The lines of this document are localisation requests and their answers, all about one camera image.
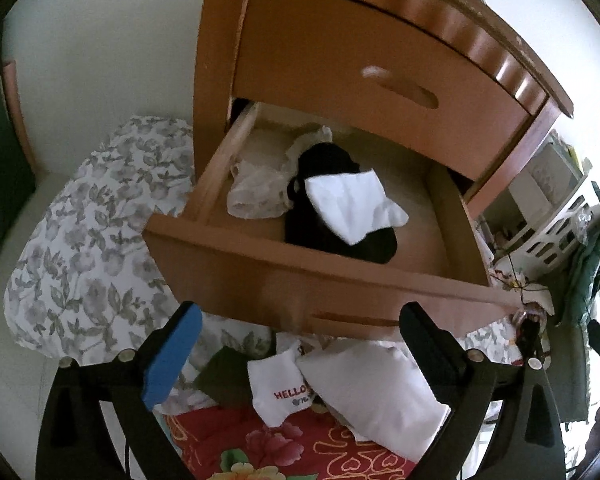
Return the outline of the black underwear with waistband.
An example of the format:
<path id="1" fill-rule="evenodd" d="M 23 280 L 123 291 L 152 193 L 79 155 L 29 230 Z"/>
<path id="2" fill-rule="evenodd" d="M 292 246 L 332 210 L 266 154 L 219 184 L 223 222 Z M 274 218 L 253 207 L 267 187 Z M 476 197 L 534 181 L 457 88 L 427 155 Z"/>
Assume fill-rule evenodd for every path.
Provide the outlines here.
<path id="1" fill-rule="evenodd" d="M 369 232 L 359 242 L 349 244 L 325 222 L 306 190 L 309 178 L 360 172 L 360 165 L 336 144 L 319 143 L 304 151 L 298 159 L 296 174 L 287 184 L 291 208 L 284 214 L 284 242 L 348 258 L 388 263 L 398 250 L 392 226 Z"/>

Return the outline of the red floral blanket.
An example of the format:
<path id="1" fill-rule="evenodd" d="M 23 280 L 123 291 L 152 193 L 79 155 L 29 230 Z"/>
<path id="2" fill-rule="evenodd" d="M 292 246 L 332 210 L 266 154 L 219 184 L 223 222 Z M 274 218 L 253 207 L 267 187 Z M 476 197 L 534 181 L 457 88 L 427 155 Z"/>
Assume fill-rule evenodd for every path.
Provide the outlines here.
<path id="1" fill-rule="evenodd" d="M 314 408 L 276 428 L 252 408 L 222 406 L 168 416 L 166 426 L 197 479 L 405 479 L 415 468 Z"/>

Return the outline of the cream sheer fabric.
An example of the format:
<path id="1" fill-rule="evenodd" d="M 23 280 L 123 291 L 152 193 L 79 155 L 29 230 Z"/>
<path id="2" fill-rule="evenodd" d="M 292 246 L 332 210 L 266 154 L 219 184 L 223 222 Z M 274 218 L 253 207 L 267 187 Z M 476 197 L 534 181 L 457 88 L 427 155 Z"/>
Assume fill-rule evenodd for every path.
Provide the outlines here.
<path id="1" fill-rule="evenodd" d="M 255 128 L 230 166 L 233 178 L 227 212 L 242 220 L 273 219 L 291 207 L 287 186 L 298 174 L 300 156 L 332 142 L 332 129 L 317 124 L 291 130 Z"/>

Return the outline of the white hello sock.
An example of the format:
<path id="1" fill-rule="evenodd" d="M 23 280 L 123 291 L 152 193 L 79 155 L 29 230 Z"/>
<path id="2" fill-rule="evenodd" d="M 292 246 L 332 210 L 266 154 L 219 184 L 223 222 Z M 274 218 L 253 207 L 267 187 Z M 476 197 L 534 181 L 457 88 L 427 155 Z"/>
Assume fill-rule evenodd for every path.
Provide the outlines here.
<path id="1" fill-rule="evenodd" d="M 297 365 L 300 356 L 302 344 L 294 340 L 285 351 L 247 365 L 252 406 L 268 428 L 282 426 L 313 404 L 314 391 Z"/>

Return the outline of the wooden drawer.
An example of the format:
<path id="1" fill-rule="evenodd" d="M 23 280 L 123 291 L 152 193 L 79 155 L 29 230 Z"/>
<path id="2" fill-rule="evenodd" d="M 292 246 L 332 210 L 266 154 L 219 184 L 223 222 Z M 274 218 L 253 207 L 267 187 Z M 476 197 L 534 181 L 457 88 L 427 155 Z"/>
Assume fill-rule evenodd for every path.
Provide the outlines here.
<path id="1" fill-rule="evenodd" d="M 471 180 L 530 117 L 464 56 L 349 0 L 249 0 L 234 92 L 375 133 Z"/>
<path id="2" fill-rule="evenodd" d="M 394 339 L 404 306 L 418 302 L 457 337 L 514 313 L 512 290 L 493 286 L 460 192 L 446 169 L 392 141 L 348 127 L 334 140 L 377 172 L 410 217 L 386 264 L 289 245 L 282 219 L 227 212 L 235 162 L 281 162 L 317 117 L 263 103 L 238 116 L 201 173 L 183 213 L 154 214 L 143 232 L 178 300 L 224 318 L 285 332 Z"/>

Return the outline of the dark green hanging garment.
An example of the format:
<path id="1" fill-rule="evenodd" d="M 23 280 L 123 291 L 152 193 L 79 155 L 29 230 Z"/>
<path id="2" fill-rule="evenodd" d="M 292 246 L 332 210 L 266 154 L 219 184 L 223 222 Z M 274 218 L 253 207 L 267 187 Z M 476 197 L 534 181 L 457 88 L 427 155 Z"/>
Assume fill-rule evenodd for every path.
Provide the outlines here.
<path id="1" fill-rule="evenodd" d="M 600 187 L 592 184 L 600 202 Z M 555 315 L 547 322 L 550 340 L 548 380 L 562 422 L 588 418 L 588 330 L 590 309 L 600 292 L 600 221 L 588 241 L 545 280 L 550 286 Z"/>

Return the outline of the white cloth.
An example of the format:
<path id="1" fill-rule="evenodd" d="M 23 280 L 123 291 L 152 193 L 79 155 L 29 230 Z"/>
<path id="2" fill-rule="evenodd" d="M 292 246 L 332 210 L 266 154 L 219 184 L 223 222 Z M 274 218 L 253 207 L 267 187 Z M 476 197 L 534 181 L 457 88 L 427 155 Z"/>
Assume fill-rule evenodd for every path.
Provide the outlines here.
<path id="1" fill-rule="evenodd" d="M 321 220 L 350 246 L 371 232 L 400 228 L 410 220 L 407 212 L 387 196 L 375 170 L 310 177 L 304 188 Z"/>

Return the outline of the white soft garment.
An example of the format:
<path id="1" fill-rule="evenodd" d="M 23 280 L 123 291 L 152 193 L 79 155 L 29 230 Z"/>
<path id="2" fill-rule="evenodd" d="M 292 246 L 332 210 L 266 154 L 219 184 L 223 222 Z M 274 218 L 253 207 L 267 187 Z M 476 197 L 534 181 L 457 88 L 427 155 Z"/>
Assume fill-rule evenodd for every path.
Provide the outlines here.
<path id="1" fill-rule="evenodd" d="M 401 347 L 336 339 L 297 364 L 311 388 L 358 434 L 413 463 L 449 414 Z"/>

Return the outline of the grey floral white quilt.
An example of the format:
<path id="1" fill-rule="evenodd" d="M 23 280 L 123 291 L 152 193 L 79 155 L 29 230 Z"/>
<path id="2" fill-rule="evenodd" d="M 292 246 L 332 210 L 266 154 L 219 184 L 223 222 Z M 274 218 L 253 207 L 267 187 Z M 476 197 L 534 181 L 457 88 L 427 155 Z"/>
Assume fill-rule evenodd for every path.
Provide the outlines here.
<path id="1" fill-rule="evenodd" d="M 23 347 L 85 365 L 138 348 L 176 310 L 145 243 L 154 214 L 193 191 L 195 130 L 135 116 L 82 162 L 32 233 L 4 297 Z"/>

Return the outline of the white slatted rack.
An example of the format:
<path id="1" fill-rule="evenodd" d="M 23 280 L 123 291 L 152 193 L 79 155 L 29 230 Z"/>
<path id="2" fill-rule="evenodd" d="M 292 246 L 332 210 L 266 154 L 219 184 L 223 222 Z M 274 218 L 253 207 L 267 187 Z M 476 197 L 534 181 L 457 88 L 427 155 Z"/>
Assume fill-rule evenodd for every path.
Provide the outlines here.
<path id="1" fill-rule="evenodd" d="M 584 245 L 600 222 L 591 170 L 589 160 L 580 162 L 556 131 L 550 133 L 479 216 L 494 269 L 536 281 Z"/>

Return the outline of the dark olive sock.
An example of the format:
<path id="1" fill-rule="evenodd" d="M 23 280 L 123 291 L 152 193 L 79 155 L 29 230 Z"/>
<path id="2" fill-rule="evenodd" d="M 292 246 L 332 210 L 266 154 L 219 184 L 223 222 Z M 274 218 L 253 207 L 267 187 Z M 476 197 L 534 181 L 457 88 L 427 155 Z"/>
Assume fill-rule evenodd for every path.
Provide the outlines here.
<path id="1" fill-rule="evenodd" d="M 195 379 L 195 386 L 222 406 L 246 406 L 252 402 L 248 376 L 250 357 L 230 347 L 212 356 Z"/>

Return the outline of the brown wooden nightstand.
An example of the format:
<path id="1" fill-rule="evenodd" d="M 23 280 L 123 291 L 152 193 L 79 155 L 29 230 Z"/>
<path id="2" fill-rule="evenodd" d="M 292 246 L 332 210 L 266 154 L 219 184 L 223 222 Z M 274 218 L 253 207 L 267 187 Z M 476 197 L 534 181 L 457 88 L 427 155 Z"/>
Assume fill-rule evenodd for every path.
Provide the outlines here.
<path id="1" fill-rule="evenodd" d="M 204 0 L 195 166 L 238 99 L 384 136 L 470 181 L 481 214 L 560 116 L 566 90 L 481 0 Z"/>

